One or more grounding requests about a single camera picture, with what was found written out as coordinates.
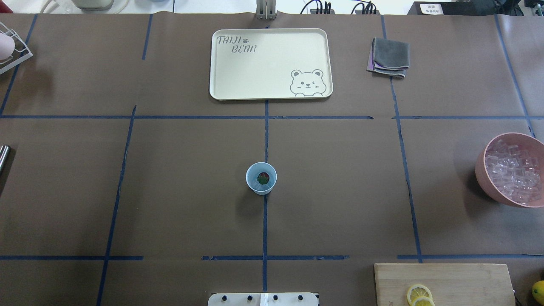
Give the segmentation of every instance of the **red object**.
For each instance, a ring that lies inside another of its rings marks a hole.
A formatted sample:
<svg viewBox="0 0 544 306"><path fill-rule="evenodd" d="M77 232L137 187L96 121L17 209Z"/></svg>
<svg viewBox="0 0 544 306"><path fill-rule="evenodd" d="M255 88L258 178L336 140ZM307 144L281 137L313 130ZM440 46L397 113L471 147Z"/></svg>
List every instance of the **red object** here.
<svg viewBox="0 0 544 306"><path fill-rule="evenodd" d="M0 0L0 13L13 13L13 11Z"/></svg>

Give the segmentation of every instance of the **bear face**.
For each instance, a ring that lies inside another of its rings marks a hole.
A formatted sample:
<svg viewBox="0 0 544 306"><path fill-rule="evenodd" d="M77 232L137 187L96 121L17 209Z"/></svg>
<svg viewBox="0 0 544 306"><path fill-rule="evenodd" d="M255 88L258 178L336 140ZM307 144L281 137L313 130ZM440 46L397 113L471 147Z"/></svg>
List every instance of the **bear face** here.
<svg viewBox="0 0 544 306"><path fill-rule="evenodd" d="M298 96L323 96L327 86L323 82L323 71L315 69L312 72L301 72L293 70L291 72L293 83L291 91Z"/></svg>

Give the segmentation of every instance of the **yellow lemon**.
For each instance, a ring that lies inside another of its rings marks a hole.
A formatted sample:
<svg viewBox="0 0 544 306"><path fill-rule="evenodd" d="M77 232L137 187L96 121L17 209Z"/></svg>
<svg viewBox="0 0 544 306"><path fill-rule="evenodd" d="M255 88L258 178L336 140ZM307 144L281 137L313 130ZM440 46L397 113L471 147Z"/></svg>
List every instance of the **yellow lemon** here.
<svg viewBox="0 0 544 306"><path fill-rule="evenodd" d="M533 288L531 288L531 292L533 293L535 300L540 305L544 305L544 280L537 281L533 285Z"/></svg>
<svg viewBox="0 0 544 306"><path fill-rule="evenodd" d="M411 306L435 306L435 303L426 296L420 296L413 300Z"/></svg>
<svg viewBox="0 0 544 306"><path fill-rule="evenodd" d="M427 297L432 301L432 294L429 288L425 287L422 284L416 284L411 286L406 293L406 299L408 300L408 305L412 305L413 302L418 297Z"/></svg>

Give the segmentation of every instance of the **white wire rack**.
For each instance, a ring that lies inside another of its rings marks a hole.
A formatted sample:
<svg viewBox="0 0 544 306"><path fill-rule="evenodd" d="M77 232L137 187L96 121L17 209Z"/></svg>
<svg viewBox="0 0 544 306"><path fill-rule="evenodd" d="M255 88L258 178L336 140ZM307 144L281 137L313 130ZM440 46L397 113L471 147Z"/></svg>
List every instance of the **white wire rack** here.
<svg viewBox="0 0 544 306"><path fill-rule="evenodd" d="M21 64L25 60L32 57L32 52L28 48L27 44L21 39L21 37L12 29L7 28L0 22L0 32L13 38L15 40L15 50L5 60L0 62L0 75L10 70L11 68Z"/></svg>

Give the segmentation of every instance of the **gray towel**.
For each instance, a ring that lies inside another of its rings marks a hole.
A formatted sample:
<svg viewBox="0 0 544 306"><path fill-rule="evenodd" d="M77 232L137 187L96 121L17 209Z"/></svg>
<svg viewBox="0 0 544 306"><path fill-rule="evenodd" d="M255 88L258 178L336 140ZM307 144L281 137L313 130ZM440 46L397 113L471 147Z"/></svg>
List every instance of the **gray towel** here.
<svg viewBox="0 0 544 306"><path fill-rule="evenodd" d="M410 67L410 44L382 38L372 40L367 70L380 74L405 77Z"/></svg>

